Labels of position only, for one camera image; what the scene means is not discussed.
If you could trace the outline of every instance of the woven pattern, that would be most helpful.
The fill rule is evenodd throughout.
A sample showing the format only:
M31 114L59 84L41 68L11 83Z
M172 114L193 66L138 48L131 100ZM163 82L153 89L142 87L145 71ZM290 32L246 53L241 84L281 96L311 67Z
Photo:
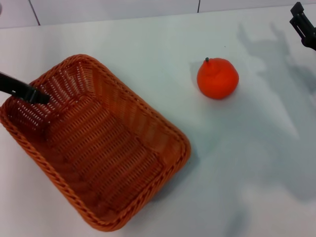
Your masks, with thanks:
M48 105L10 97L1 122L101 231L121 228L188 160L185 135L87 55L31 83Z

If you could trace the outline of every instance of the table surface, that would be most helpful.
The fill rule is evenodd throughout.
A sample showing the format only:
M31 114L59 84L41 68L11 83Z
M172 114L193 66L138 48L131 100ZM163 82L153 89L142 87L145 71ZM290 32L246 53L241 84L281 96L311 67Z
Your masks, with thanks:
M316 4L305 13L316 24ZM316 54L272 7L0 30L0 71L26 82L85 53L179 127L187 165L125 227L88 226L0 126L4 237L316 236ZM204 97L205 57L240 83ZM7 96L0 94L0 101Z

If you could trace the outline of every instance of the basket rim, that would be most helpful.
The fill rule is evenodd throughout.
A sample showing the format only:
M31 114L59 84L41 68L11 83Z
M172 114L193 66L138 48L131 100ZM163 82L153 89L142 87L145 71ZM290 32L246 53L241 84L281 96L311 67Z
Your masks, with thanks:
M38 166L49 177L53 184L60 190L60 192L67 198L67 200L75 207L84 220L92 227L101 231L114 231L123 227L133 215L135 215L152 197L157 193L159 189L168 181L173 174L175 174L183 165L187 162L191 154L191 146L186 135L175 127L171 122L165 119L159 112L148 105L142 98L140 98L135 92L133 92L128 86L121 82L106 66L101 64L98 60L85 54L77 54L70 56L63 60L58 65L41 75L38 79L30 83L32 86L39 86L44 84L48 78L55 75L59 70L64 67L68 67L78 61L85 61L97 68L100 72L111 75L110 79L116 84L116 86L131 97L142 110L143 113L148 114L154 119L158 119L169 130L173 131L179 138L179 142L184 147L181 151L182 154L176 160L176 162L166 171L160 173L142 192L138 197L133 200L127 208L122 210L116 219L112 221L104 221L98 218L82 200L76 195L76 193L70 188L67 182L61 177L61 175L51 166L49 162L34 148L34 146L27 140L27 138L19 131L19 129L10 121L7 116L7 108L14 104L17 99L13 96L9 97L0 108L0 119L4 127L9 131L13 138L22 146L22 148L31 156Z

